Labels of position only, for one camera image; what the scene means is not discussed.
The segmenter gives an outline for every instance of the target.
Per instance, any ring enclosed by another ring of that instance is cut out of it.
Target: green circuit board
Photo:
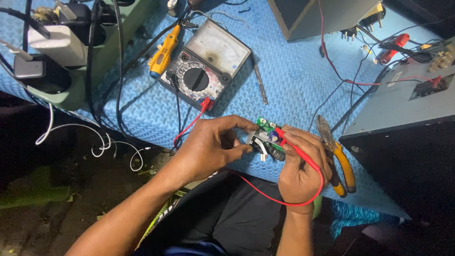
[[[264,142],[264,144],[266,144],[266,145],[270,144],[271,146],[276,148],[278,151],[284,152],[283,148],[280,147],[280,145],[279,145],[279,143],[281,141],[280,139],[278,139],[278,141],[274,143],[270,140],[270,138],[268,138],[270,135],[270,131],[275,130],[275,127],[281,128],[281,125],[277,125],[277,124],[275,124],[271,121],[268,121],[265,118],[261,118],[261,117],[258,118],[258,120],[256,121],[256,124],[259,126],[259,130],[262,130],[267,133],[267,139],[265,137],[263,137],[263,138],[259,137],[259,139],[261,139]]]

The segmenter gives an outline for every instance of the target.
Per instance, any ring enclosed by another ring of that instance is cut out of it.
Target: blue mat
[[[32,8],[40,5],[53,6],[52,3],[52,0],[35,0]],[[13,0],[3,0],[2,5],[20,11],[25,8],[24,1],[18,3]],[[248,12],[238,12],[249,7],[251,10]],[[314,36],[287,43],[267,2],[263,0],[249,0],[242,5],[220,4],[211,11],[224,11],[239,16],[248,23],[250,29],[241,21],[230,19],[222,14],[213,15],[213,19],[224,22],[231,33],[253,50],[269,105],[263,105],[252,64],[247,61],[210,116],[237,114],[252,121],[261,116],[279,124],[290,124],[308,129],[316,108],[340,83],[327,60],[321,58],[320,37]],[[205,18],[200,16],[193,19],[193,22],[202,24],[204,20]],[[145,23],[145,27],[149,33],[155,36],[173,21],[174,19],[166,14],[166,1],[161,0],[159,7]],[[1,38],[15,46],[21,45],[22,24],[20,20],[0,14]],[[374,25],[374,34],[378,38],[385,38],[400,29],[414,25],[413,22],[392,10],[388,10],[383,24],[383,29],[380,29],[377,24]],[[419,42],[438,38],[426,29],[418,27],[407,30],[407,33],[410,34],[411,39]],[[185,31],[180,47],[192,35],[192,31]],[[366,54],[362,50],[364,43],[360,38],[356,38],[354,41],[342,39],[339,32],[326,34],[324,39],[329,56],[340,75],[353,79],[360,59]],[[373,43],[370,38],[366,38],[366,40],[368,43]],[[144,40],[134,39],[134,45],[128,46],[126,50],[126,61],[131,60],[145,44]],[[0,47],[0,51],[12,63],[13,55],[8,53],[5,47]],[[153,55],[155,51],[156,47],[153,46],[149,50],[149,54]],[[357,78],[358,82],[373,82],[383,68],[381,65],[375,65],[372,59],[373,56],[370,55],[364,61]],[[94,93],[95,99],[115,77],[117,77],[117,69],[112,69],[106,75],[99,91]],[[2,91],[26,98],[22,88],[3,71],[0,72],[0,83]],[[320,109],[319,113],[327,119],[330,125],[334,125],[349,108],[350,89],[351,85],[343,85]],[[362,92],[355,88],[354,101],[361,94]],[[108,127],[118,130],[115,117],[116,95],[117,91],[114,90],[109,96],[104,108],[103,122]],[[186,126],[197,116],[198,111],[183,101],[180,102],[180,107],[184,119],[183,125]],[[354,116],[360,109],[361,107],[354,112]],[[86,110],[87,108],[78,112],[90,118],[90,114]],[[172,147],[172,140],[178,130],[175,96],[149,77],[146,60],[142,60],[142,63],[126,74],[122,89],[121,112],[128,134],[166,148]],[[311,131],[317,133],[314,126]],[[338,129],[334,133],[334,137],[338,138],[340,135],[341,129]],[[240,134],[240,137],[245,139],[246,134]],[[362,166],[349,153],[347,156],[355,173],[357,193],[340,199],[333,189],[328,187],[322,192],[322,195],[378,212],[406,217],[406,213],[385,195]],[[231,167],[262,179],[277,182],[282,166],[282,162],[273,161],[271,158],[268,158],[266,162],[261,162],[259,155],[253,154],[232,164]]]

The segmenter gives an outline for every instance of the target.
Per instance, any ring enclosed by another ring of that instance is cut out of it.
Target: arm
[[[321,167],[324,182],[331,177],[321,139],[311,133],[285,125],[284,137],[315,161]],[[301,203],[309,200],[318,190],[320,177],[309,165],[303,162],[290,145],[283,145],[286,162],[278,179],[278,188],[285,202]],[[311,230],[314,204],[287,206],[283,233],[278,246],[278,256],[313,255]]]
[[[200,119],[174,157],[147,184],[85,231],[67,256],[129,255],[165,201],[184,185],[213,174],[252,152],[232,128],[246,132],[257,125],[239,116]]]

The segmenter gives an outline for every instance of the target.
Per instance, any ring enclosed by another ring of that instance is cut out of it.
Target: yellow screwdriver
[[[148,62],[150,67],[150,76],[158,78],[171,62],[171,53],[178,44],[178,33],[180,26],[176,25],[171,33],[164,39],[164,43],[158,52]]]

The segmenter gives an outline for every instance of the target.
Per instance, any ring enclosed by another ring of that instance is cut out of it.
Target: hand
[[[320,168],[324,177],[324,184],[332,177],[325,156],[321,138],[309,132],[284,125],[284,138],[291,144],[303,150]],[[287,203],[303,203],[311,199],[321,184],[318,172],[306,164],[303,159],[289,145],[283,145],[286,161],[278,179],[278,188],[283,200]],[[288,210],[309,214],[313,212],[314,205],[288,206]]]
[[[251,153],[253,148],[240,144],[233,128],[249,133],[259,126],[237,115],[196,121],[182,147],[166,164],[166,174],[184,186],[207,178],[243,154]]]

